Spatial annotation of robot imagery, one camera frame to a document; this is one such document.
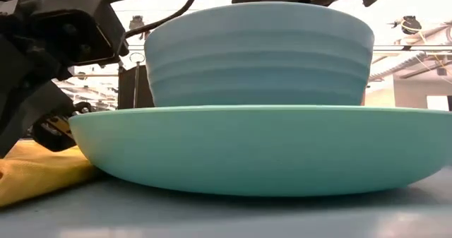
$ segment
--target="white wall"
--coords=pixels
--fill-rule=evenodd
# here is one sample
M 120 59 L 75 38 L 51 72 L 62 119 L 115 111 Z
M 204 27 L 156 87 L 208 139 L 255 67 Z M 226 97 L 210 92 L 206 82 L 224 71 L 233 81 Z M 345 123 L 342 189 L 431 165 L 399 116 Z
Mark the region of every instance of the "white wall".
M 427 96 L 427 107 L 431 110 L 449 111 L 448 96 Z
M 394 79 L 387 76 L 382 82 L 370 83 L 366 90 L 365 105 L 368 107 L 395 107 Z
M 427 108 L 428 95 L 452 95 L 452 84 L 443 81 L 394 81 L 397 107 Z

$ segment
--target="light blue bowl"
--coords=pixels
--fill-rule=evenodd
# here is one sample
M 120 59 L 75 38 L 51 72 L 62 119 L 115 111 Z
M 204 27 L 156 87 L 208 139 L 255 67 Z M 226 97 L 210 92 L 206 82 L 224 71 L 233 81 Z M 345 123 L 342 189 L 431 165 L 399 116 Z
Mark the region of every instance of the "light blue bowl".
M 307 4 L 260 2 L 190 13 L 145 43 L 156 106 L 360 105 L 374 35 Z
M 116 177 L 238 196 L 407 186 L 450 163 L 452 113 L 340 106 L 157 107 L 72 117 L 83 154 Z

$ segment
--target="plate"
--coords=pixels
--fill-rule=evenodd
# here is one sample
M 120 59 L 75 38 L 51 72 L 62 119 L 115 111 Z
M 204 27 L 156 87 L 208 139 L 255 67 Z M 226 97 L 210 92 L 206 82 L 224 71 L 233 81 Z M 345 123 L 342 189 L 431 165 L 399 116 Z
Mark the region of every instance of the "plate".
M 130 182 L 236 196 L 407 186 L 450 160 L 452 115 L 424 109 L 205 106 L 70 119 L 85 156 Z

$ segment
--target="gray table surface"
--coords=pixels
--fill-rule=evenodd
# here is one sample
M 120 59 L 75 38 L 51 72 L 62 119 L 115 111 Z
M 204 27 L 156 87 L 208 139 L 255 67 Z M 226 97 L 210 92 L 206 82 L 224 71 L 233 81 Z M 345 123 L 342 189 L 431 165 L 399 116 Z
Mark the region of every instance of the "gray table surface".
M 324 198 L 184 194 L 105 179 L 0 212 L 2 238 L 451 238 L 452 167 L 405 189 Z

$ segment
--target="yellow cloth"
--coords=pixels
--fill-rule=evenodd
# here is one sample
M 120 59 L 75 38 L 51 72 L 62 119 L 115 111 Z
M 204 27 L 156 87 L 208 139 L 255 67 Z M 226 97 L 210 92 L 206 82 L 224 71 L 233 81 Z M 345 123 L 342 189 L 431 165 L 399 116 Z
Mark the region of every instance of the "yellow cloth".
M 34 141 L 19 141 L 0 159 L 0 207 L 85 182 L 96 174 L 78 148 L 53 153 Z

